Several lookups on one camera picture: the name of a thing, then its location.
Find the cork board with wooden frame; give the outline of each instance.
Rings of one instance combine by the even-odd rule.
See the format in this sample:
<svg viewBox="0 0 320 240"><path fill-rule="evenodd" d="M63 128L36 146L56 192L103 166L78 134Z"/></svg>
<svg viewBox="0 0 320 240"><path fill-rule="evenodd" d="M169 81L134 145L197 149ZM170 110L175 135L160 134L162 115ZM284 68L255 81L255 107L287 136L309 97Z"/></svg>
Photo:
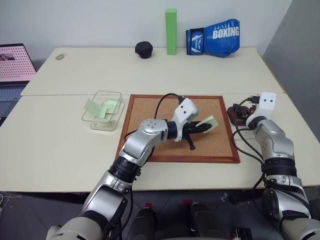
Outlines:
<svg viewBox="0 0 320 240"><path fill-rule="evenodd" d="M127 133L136 130L140 123L146 119L153 119L157 104L162 95L130 96L122 133L117 148L117 155L125 144L124 137ZM190 147L185 139L175 142L169 139L155 147L149 162L172 162L172 163L229 163L240 162L238 151L232 145L232 131L228 120L224 99L222 96L184 96L192 99L199 110L194 121L213 115L218 126L207 133L191 134L195 150ZM166 97L159 106L157 119L170 121L175 109L179 105L174 96Z"/></svg>

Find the wooden frame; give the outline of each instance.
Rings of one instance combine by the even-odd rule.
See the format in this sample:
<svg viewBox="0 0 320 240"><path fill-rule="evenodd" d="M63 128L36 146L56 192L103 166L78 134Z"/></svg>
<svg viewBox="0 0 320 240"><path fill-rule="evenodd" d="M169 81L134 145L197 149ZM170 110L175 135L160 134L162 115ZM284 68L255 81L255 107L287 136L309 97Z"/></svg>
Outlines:
<svg viewBox="0 0 320 240"><path fill-rule="evenodd" d="M144 95L144 94L132 94L130 96L116 155L119 154L119 151L121 150L122 146L125 143L124 137L128 132L128 127L131 119L135 98L160 99L161 97L162 95ZM231 156L153 155L148 161L149 162L170 162L170 163L231 163L231 164L239 163L240 158L238 155L238 151L232 145L232 142L231 142L232 131L231 131L223 97L222 96L206 96L206 95L205 96L188 95L184 97L190 98L190 99L218 99L226 133L228 136L228 143L230 145L232 155Z"/></svg>

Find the boxing glove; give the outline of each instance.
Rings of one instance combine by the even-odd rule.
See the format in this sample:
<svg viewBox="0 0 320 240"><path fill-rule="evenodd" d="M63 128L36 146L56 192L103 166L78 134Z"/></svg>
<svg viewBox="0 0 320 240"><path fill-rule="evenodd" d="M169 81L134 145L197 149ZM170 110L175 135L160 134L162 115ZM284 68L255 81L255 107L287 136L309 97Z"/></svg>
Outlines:
<svg viewBox="0 0 320 240"><path fill-rule="evenodd" d="M227 57L240 47L240 22L229 19L186 31L186 54Z"/></svg>

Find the white table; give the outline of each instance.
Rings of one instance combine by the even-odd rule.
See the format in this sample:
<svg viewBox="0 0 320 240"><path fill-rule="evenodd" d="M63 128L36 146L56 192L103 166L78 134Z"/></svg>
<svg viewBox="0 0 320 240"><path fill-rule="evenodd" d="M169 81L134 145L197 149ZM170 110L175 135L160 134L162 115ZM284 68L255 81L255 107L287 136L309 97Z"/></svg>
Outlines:
<svg viewBox="0 0 320 240"><path fill-rule="evenodd" d="M56 60L59 54L62 60ZM229 57L189 56L185 48L167 55L155 48L142 59L134 48L56 48L22 95L82 95L98 90L122 94L215 95L283 93L255 48Z"/></svg>
<svg viewBox="0 0 320 240"><path fill-rule="evenodd" d="M92 190L115 158L129 95L123 96L126 107L112 132L91 130L81 120L88 97L91 96L21 98L0 127L2 191ZM246 97L248 94L223 94L226 107ZM272 119L294 143L296 168L303 184L319 185L320 144L286 94L277 94ZM259 147L249 132L243 134ZM236 144L249 150L241 140ZM239 156L239 164L148 162L133 189L252 188L261 175L260 165L242 153Z"/></svg>

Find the laptop screen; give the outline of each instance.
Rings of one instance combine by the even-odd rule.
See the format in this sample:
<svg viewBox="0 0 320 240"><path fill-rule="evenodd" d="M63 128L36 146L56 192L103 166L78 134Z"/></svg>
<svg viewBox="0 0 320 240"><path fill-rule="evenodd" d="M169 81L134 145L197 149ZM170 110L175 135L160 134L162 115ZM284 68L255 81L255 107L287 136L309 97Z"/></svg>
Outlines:
<svg viewBox="0 0 320 240"><path fill-rule="evenodd" d="M23 44L0 45L0 82L30 81L35 74Z"/></svg>

